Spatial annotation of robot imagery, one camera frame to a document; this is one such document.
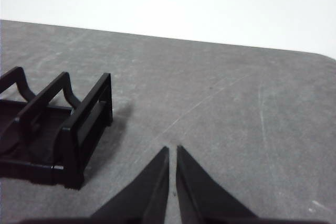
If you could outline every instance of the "white background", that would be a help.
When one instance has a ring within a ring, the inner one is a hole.
[[[336,59],[336,0],[1,0],[1,18]]]

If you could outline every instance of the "gray table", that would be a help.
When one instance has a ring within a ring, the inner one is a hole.
[[[166,223],[181,223],[176,146],[262,217],[336,223],[336,62],[305,52],[1,23],[2,72],[39,92],[61,71],[83,99],[112,74],[112,127],[80,191],[1,180],[3,222],[89,216],[170,148]],[[4,97],[19,99],[15,89]],[[65,105],[60,95],[55,104]]]

